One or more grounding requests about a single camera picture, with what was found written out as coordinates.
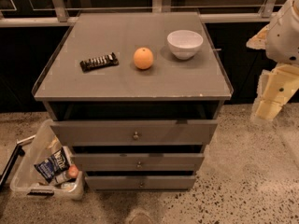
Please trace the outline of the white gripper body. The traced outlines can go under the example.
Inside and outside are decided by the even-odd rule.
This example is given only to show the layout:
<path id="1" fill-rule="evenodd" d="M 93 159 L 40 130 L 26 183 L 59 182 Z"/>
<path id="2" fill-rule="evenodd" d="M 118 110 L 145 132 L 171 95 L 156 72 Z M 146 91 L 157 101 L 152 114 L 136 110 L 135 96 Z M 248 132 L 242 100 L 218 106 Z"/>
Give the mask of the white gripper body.
<path id="1" fill-rule="evenodd" d="M 284 106 L 299 90 L 299 66 L 278 63 L 271 71 L 263 70 L 258 85 L 259 105 Z"/>

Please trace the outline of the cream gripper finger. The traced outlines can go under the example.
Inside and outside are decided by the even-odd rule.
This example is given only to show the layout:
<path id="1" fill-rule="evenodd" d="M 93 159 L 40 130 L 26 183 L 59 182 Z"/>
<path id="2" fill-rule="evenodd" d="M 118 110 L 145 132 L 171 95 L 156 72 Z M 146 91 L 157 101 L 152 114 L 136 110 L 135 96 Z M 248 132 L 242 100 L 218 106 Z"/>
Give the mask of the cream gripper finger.
<path id="1" fill-rule="evenodd" d="M 282 106 L 278 103 L 256 98 L 252 105 L 252 116 L 263 120 L 273 120 L 281 111 Z"/>
<path id="2" fill-rule="evenodd" d="M 269 25 L 265 25 L 256 35 L 250 38 L 246 46 L 250 49 L 265 49 L 265 40 Z"/>

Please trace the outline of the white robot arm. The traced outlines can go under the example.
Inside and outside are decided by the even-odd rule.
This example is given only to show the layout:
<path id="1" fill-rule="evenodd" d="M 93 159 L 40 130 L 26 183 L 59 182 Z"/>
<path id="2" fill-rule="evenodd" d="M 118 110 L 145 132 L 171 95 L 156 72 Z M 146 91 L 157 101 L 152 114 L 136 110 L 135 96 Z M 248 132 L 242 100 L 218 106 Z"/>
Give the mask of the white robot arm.
<path id="1" fill-rule="evenodd" d="M 299 0 L 287 0 L 246 46 L 264 49 L 277 63 L 271 71 L 262 71 L 253 108 L 255 117 L 273 120 L 299 90 Z"/>

